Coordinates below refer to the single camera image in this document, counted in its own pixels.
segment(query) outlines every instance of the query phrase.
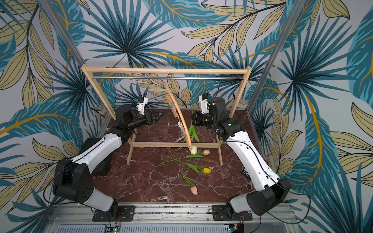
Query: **black mounting bracket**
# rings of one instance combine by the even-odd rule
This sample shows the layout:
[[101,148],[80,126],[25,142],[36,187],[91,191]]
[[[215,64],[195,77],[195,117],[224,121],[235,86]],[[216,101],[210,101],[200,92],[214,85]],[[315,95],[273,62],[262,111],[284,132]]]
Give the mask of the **black mounting bracket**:
[[237,214],[236,218],[230,219],[226,212],[226,205],[213,205],[212,206],[212,215],[214,217],[214,221],[242,221],[242,217],[244,217],[245,221],[251,221],[253,216],[251,215],[251,211],[243,211],[240,215]]
[[[118,206],[118,213],[121,215],[123,213],[122,218],[120,219],[121,222],[132,222],[135,214],[135,206],[134,205],[119,205]],[[92,221],[93,222],[108,222],[108,221],[117,221],[117,217],[108,218],[102,211],[96,210]]]

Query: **wallpaper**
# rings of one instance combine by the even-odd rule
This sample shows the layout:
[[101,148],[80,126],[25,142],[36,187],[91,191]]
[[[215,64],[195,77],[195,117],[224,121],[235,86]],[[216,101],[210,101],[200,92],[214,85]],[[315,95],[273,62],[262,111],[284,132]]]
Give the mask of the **wallpaper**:
[[[90,67],[253,69],[238,107],[246,107],[294,0],[87,0],[81,14],[60,15]],[[295,32],[305,26],[303,20]],[[121,74],[157,76],[156,74]],[[175,74],[159,74],[173,77]],[[242,75],[192,75],[242,77]],[[114,107],[146,96],[146,107],[167,107],[159,80],[99,79]],[[204,92],[224,97],[231,107],[240,81],[168,80],[181,107],[196,107]]]
[[[250,114],[269,166],[311,197],[304,232],[372,232],[373,2],[308,0],[308,9]],[[307,196],[285,202],[304,218]]]
[[41,232],[64,201],[50,193],[56,163],[79,154],[105,111],[36,0],[0,1],[0,27],[0,231]]

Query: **metal rail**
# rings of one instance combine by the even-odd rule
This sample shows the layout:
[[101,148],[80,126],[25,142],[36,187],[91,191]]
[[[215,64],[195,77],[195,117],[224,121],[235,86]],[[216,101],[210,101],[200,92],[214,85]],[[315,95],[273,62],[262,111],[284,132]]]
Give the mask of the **metal rail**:
[[94,79],[183,79],[183,80],[239,80],[242,81],[244,78],[231,78],[231,77],[217,77],[217,78],[204,78],[204,77],[168,77],[168,76],[158,76],[158,77],[148,77],[148,76],[93,76]]

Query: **marble surface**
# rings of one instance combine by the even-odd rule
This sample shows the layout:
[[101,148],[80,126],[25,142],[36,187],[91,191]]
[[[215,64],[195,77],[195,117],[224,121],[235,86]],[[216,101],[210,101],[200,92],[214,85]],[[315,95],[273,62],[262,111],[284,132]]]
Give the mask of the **marble surface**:
[[[190,125],[191,110],[182,110],[187,125]],[[243,110],[236,116],[245,126],[251,140],[257,147],[252,129]],[[215,135],[204,127],[196,126],[200,142],[215,142]],[[160,121],[151,126],[143,126],[136,141],[183,142],[177,126],[177,119],[170,110],[165,110]],[[171,154],[181,158],[189,154],[187,148],[144,148],[135,147],[131,164],[127,165],[129,144],[122,145],[113,153],[110,171],[106,176],[93,177],[95,187],[101,192],[117,198],[120,202],[225,202],[229,198],[247,193],[249,182],[242,174],[243,165],[233,150],[223,143],[223,166],[219,165],[217,148],[209,149],[210,154],[203,158],[187,158],[182,161],[211,168],[210,174],[197,174],[183,163],[180,168],[190,181],[197,186],[198,195],[193,195],[189,185],[175,162],[167,161]]]

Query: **metal grate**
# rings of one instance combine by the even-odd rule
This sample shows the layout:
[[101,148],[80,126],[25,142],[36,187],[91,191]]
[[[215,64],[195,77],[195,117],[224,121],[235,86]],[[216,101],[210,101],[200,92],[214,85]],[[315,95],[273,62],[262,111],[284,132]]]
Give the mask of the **metal grate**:
[[[57,233],[104,232],[105,225],[60,225]],[[224,224],[122,224],[120,232],[133,233],[226,233]]]

